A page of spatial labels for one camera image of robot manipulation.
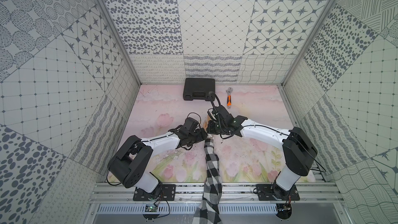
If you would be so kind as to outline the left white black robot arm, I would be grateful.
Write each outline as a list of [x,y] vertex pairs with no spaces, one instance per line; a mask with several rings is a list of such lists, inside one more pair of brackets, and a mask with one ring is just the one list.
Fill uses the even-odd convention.
[[169,150],[189,149],[207,137],[200,123],[188,117],[183,125],[160,136],[146,139],[130,136],[110,159],[107,168],[125,188],[136,187],[156,198],[161,194],[162,183],[146,172],[150,159]]

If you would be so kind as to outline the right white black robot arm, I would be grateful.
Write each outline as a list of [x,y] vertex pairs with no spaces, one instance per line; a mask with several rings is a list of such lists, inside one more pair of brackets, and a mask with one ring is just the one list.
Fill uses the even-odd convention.
[[218,135],[222,139],[234,136],[255,139],[283,152],[285,166],[272,184],[273,194],[277,198],[286,198],[295,183],[309,174],[318,151],[301,128],[278,129],[244,116],[233,117],[223,106],[213,107],[207,113],[207,133]]

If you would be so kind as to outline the checkered sleeve forearm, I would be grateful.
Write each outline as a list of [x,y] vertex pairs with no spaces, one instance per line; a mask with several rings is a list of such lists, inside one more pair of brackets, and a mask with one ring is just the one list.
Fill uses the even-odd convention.
[[204,145],[206,180],[202,201],[197,208],[193,224],[221,224],[219,202],[222,196],[222,179],[219,172],[219,157],[215,153],[214,140],[208,138]]

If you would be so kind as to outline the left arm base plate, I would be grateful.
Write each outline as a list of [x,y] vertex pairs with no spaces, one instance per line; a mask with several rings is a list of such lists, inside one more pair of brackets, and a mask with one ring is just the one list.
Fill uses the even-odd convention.
[[176,193],[175,184],[159,184],[155,190],[148,193],[143,189],[136,188],[133,201],[155,201],[167,200],[174,201]]

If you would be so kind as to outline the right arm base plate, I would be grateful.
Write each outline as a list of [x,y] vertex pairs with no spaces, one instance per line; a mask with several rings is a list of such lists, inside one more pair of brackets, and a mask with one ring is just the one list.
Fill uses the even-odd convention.
[[290,190],[283,190],[276,184],[256,184],[253,193],[259,201],[299,201],[300,196],[296,185]]

